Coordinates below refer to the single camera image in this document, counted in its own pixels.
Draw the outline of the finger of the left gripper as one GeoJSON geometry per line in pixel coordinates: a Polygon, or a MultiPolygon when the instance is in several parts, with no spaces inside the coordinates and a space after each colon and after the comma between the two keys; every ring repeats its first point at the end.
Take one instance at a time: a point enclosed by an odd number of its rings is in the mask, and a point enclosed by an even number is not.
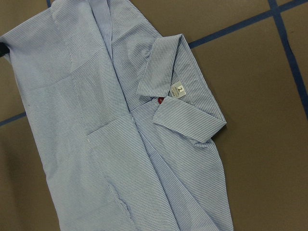
{"type": "Polygon", "coordinates": [[[3,57],[9,53],[9,48],[4,43],[0,43],[0,57],[3,57]]]}

